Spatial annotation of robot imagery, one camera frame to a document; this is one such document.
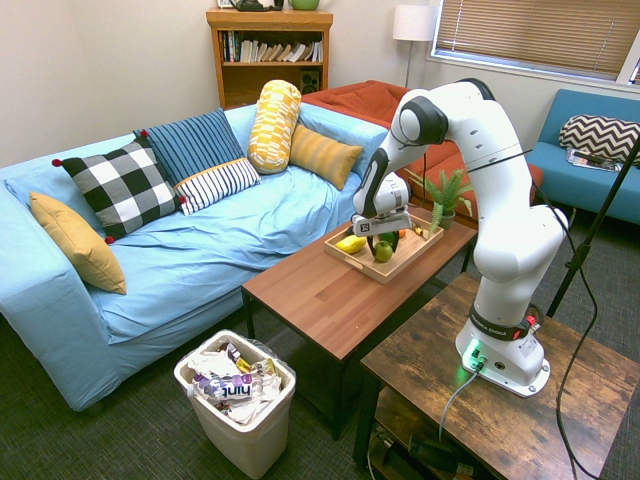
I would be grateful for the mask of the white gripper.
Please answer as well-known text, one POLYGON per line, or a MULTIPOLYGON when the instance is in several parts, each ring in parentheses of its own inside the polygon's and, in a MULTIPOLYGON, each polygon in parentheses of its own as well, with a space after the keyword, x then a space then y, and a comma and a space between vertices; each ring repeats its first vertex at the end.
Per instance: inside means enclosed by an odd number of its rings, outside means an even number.
POLYGON ((400 240, 399 230, 411 227, 411 216, 407 207, 399 208, 393 212, 388 212, 372 218, 365 218, 362 215, 354 214, 351 221, 353 234, 358 237, 367 237, 367 244, 371 255, 374 258, 376 255, 374 235, 392 232, 392 250, 395 253, 400 240))

